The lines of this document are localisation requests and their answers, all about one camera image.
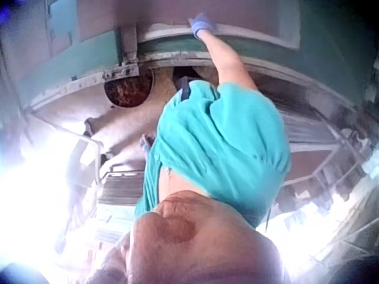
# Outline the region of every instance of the bright light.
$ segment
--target bright light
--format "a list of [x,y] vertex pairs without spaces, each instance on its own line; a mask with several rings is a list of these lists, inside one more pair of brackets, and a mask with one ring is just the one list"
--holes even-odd
[[[257,228],[257,231],[270,238],[278,247],[291,280],[309,268],[312,257],[318,258],[317,254],[335,236],[335,230],[352,206],[337,195],[333,196],[333,200],[335,203],[326,216],[311,202],[285,219],[290,228],[287,228],[280,216],[270,220],[267,233],[265,224]],[[302,224],[296,217],[299,215],[302,216]]]
[[44,149],[29,151],[24,164],[1,176],[0,252],[9,261],[35,267],[56,257],[53,246],[68,217],[65,171],[76,143],[53,132]]

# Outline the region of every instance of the person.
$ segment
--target person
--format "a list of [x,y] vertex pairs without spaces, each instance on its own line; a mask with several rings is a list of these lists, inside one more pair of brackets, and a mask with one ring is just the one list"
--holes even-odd
[[[83,136],[91,138],[94,132],[94,118],[87,118],[84,121],[85,131]],[[66,167],[66,183],[69,189],[68,194],[68,218],[65,226],[58,234],[54,250],[57,254],[62,254],[66,247],[66,235],[69,231],[76,230],[84,225],[85,221],[89,218],[91,212],[84,212],[82,202],[85,198],[87,190],[92,186],[95,180],[95,161],[92,161],[89,165],[83,165],[80,160],[88,146],[88,142],[79,139],[75,148],[72,150],[68,165]],[[111,151],[100,155],[100,168],[109,159],[114,157]]]
[[191,21],[219,86],[194,80],[165,106],[148,152],[131,231],[88,283],[283,283],[274,244],[255,231],[288,173],[290,147],[274,104],[238,54]]

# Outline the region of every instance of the latex glove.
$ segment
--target latex glove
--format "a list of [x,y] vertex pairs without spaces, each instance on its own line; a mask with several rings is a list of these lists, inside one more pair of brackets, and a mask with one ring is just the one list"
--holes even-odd
[[193,20],[190,20],[192,31],[194,32],[195,38],[198,39],[197,33],[200,30],[208,30],[214,33],[214,24],[208,19],[205,13],[201,13]]

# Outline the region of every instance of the bare skin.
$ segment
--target bare skin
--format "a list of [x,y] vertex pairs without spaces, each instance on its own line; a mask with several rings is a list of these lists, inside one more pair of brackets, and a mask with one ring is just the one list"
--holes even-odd
[[[256,89],[231,47],[206,30],[197,36],[208,47],[220,83]],[[120,272],[123,283],[133,284],[282,283],[277,248],[234,208],[166,167],[158,193],[158,206],[136,220],[109,252],[102,271]]]

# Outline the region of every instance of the teal scrub top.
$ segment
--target teal scrub top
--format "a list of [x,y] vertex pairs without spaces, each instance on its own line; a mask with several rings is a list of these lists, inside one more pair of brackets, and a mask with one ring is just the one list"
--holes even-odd
[[189,85],[189,98],[182,101],[180,90],[159,119],[136,217],[158,204],[159,172],[166,166],[255,228],[291,167],[282,117],[263,94],[235,83]]

